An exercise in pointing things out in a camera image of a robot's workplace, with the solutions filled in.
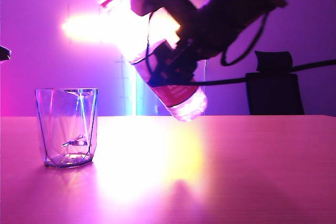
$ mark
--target clear drinking glass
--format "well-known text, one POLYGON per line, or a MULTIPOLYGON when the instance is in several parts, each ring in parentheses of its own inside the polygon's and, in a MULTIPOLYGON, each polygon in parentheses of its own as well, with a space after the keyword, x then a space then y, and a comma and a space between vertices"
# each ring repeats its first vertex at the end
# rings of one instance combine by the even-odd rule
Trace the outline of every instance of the clear drinking glass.
POLYGON ((74 167, 92 161, 97 144, 97 88, 36 89, 44 164, 74 167))

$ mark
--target black object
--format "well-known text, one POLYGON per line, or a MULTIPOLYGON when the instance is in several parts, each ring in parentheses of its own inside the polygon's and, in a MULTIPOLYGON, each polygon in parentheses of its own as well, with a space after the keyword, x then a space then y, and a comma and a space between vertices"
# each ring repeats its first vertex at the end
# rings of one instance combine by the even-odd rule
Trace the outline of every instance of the black object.
POLYGON ((263 73, 286 73, 292 70, 293 60, 290 52, 255 51, 258 59, 257 71, 263 73))
POLYGON ((251 115, 303 115, 298 76, 294 73, 247 73, 251 115))
POLYGON ((0 46, 0 61, 9 60, 11 58, 11 53, 12 51, 10 51, 9 49, 0 46))

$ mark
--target wall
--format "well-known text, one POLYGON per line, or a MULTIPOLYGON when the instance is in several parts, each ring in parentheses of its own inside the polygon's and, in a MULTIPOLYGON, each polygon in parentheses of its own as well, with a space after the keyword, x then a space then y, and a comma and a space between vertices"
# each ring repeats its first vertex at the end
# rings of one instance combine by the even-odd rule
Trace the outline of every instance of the wall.
MULTIPOLYGON (((206 0, 191 1, 199 7, 206 0)), ((285 8, 271 13, 255 49, 288 50, 294 65, 336 58, 335 0, 288 2, 285 8)), ((1 65, 1 116, 35 115, 35 88, 80 86, 99 88, 100 115, 131 113, 129 68, 117 46, 99 35, 87 42, 64 33, 62 24, 79 14, 99 17, 101 10, 96 0, 1 0, 1 42, 13 51, 11 60, 1 65)), ((240 35, 229 48, 229 60, 246 48, 258 26, 259 20, 240 35)), ((200 62, 197 80, 204 79, 204 68, 204 62, 200 62)), ((253 53, 226 68, 216 57, 206 64, 206 79, 242 77, 255 68, 253 53)), ((332 66, 298 73, 306 113, 336 115, 335 69, 332 66)), ((138 95, 138 104, 143 106, 138 113, 156 114, 158 105, 159 114, 166 114, 150 90, 139 84, 138 90, 141 88, 144 91, 138 95)), ((206 87, 205 91, 209 99, 207 114, 249 113, 244 84, 206 87)))

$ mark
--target red bottle label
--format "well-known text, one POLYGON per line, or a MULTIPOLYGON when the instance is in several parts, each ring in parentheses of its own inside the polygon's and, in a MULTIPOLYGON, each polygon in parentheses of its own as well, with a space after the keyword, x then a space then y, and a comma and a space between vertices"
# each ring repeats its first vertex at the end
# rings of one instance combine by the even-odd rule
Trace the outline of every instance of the red bottle label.
MULTIPOLYGON (((151 77, 146 60, 141 60, 134 64, 135 69, 141 78, 148 84, 151 77)), ((198 89, 198 86, 183 86, 183 85, 166 85, 159 87, 148 86, 153 90, 157 97, 165 104, 166 107, 172 107, 186 101, 198 89)))

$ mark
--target black cable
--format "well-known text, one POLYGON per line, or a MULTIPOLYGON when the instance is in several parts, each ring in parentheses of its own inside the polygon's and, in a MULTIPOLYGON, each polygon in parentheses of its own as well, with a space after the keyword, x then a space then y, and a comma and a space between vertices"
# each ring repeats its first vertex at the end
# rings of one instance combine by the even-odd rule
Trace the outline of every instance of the black cable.
POLYGON ((263 19, 261 21, 261 25, 259 27, 259 30, 257 32, 257 34, 254 36, 253 40, 251 41, 250 45, 247 47, 247 49, 245 50, 245 52, 242 53, 242 55, 240 55, 237 59, 235 59, 234 61, 227 63, 226 62, 226 50, 223 52, 222 54, 222 59, 221 59, 221 64, 222 66, 228 67, 228 66, 232 66, 238 62, 240 62, 241 60, 245 59, 247 57, 247 55, 251 52, 251 50, 254 48, 254 46, 256 45, 256 43, 258 42, 258 40, 260 39, 261 35, 263 34, 265 25, 266 25, 266 21, 268 18, 269 12, 267 12, 264 16, 263 19))
MULTIPOLYGON (((312 69, 312 68, 319 68, 325 66, 336 65, 335 60, 325 60, 325 61, 317 61, 308 64, 297 65, 292 67, 288 73, 312 69)), ((165 85, 182 85, 182 86, 214 86, 214 85, 222 85, 222 84, 234 84, 234 83, 242 83, 245 82, 246 78, 234 78, 234 79, 225 79, 225 80, 216 80, 216 81, 193 81, 193 82, 179 82, 179 83, 165 83, 165 85)))
POLYGON ((145 59, 146 59, 146 65, 147 65, 147 69, 148 69, 148 72, 150 74, 153 73, 153 70, 149 64, 149 27, 150 27, 150 21, 151 21, 151 18, 153 16, 154 12, 151 12, 150 15, 149 15, 149 18, 148 18, 148 32, 147 32, 147 47, 146 47, 146 56, 145 56, 145 59))
POLYGON ((336 60, 317 61, 313 63, 297 65, 295 67, 292 67, 290 72, 297 72, 301 70, 319 68, 319 67, 325 67, 325 66, 331 66, 331 65, 336 65, 336 60))

